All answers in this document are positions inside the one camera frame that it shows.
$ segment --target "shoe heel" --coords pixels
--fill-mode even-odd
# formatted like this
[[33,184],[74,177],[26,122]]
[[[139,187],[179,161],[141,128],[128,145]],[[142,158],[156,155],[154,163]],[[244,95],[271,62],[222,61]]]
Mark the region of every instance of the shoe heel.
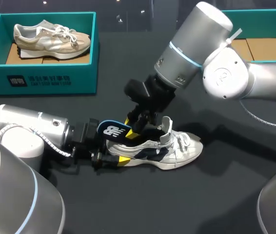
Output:
[[42,57],[43,54],[38,50],[23,50],[20,51],[20,58],[29,59],[29,58],[39,58]]

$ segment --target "shoe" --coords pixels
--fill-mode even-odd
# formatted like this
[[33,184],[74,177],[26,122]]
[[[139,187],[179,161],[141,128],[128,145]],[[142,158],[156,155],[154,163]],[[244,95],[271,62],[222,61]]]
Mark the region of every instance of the shoe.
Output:
[[201,154],[203,145],[196,135],[173,131],[172,126],[173,121],[163,117],[162,125],[158,128],[163,131],[159,141],[147,140],[134,147],[107,141],[107,150],[114,156],[129,157],[131,160],[125,166],[148,163],[162,170],[184,166]]
[[23,59],[73,59],[87,53],[91,42],[87,34],[45,20],[32,27],[16,24],[13,34]]

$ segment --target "shoe sole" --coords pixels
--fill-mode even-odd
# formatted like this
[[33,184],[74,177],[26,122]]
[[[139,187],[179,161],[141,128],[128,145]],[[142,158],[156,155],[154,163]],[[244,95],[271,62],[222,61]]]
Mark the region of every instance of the shoe sole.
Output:
[[162,162],[156,162],[156,161],[151,161],[151,160],[145,160],[145,159],[132,159],[129,161],[129,163],[127,163],[126,165],[124,165],[124,167],[134,167],[134,166],[138,166],[138,165],[141,165],[141,164],[151,164],[151,165],[154,165],[154,166],[157,166],[158,168],[162,169],[162,170],[171,170],[171,169],[175,169],[175,168],[178,168],[178,167],[182,167],[192,161],[194,161],[197,157],[199,157],[201,154],[201,152],[187,160],[187,161],[184,161],[184,162],[179,162],[179,163],[162,163]]
[[21,59],[55,58],[57,60],[68,60],[68,59],[75,59],[88,54],[89,48],[90,46],[78,52],[69,53],[69,54],[60,54],[60,53],[45,51],[45,50],[23,50],[18,47],[18,54]]

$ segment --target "beige sneaker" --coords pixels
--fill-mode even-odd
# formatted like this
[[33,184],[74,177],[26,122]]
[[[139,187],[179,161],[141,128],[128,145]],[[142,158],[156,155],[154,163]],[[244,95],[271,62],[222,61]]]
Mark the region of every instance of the beige sneaker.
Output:
[[91,42],[87,34],[45,20],[31,27],[16,24],[13,34],[21,58],[73,59],[87,53]]

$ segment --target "yellow tape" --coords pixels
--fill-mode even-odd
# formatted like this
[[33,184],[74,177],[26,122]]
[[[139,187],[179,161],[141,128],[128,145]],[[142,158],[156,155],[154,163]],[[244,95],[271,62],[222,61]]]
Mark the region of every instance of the yellow tape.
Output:
[[128,118],[126,118],[126,120],[125,120],[125,124],[127,125],[127,124],[128,124],[128,122],[129,122],[129,119],[128,119]]
[[118,167],[123,167],[125,166],[127,163],[130,162],[130,158],[128,157],[123,157],[123,156],[119,156],[118,159]]
[[134,133],[133,130],[129,130],[129,132],[126,134],[126,138],[128,139],[134,139],[135,137],[138,137],[139,134],[137,133]]

